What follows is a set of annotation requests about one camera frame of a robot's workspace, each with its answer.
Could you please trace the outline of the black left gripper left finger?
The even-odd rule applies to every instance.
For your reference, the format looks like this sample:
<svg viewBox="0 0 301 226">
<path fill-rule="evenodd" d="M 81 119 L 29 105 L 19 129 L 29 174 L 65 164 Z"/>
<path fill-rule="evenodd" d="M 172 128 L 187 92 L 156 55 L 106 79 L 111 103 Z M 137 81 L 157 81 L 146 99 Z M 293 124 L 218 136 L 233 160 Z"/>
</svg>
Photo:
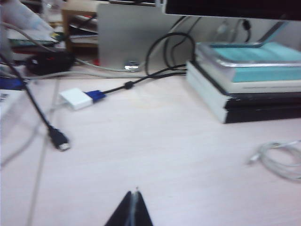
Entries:
<svg viewBox="0 0 301 226">
<path fill-rule="evenodd" d="M 126 224 L 130 212 L 131 199 L 132 192 L 128 191 L 105 223 L 105 226 L 124 226 Z"/>
</svg>

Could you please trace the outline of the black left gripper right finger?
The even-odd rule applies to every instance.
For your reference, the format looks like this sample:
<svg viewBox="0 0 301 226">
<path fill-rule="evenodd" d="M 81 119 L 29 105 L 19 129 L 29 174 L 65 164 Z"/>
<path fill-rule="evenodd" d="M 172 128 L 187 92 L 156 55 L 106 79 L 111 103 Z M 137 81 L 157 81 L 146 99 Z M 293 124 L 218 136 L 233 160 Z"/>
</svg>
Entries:
<svg viewBox="0 0 301 226">
<path fill-rule="evenodd" d="M 152 220 L 147 206 L 144 202 L 142 193 L 137 190 L 133 193 L 133 225 L 152 226 Z"/>
</svg>

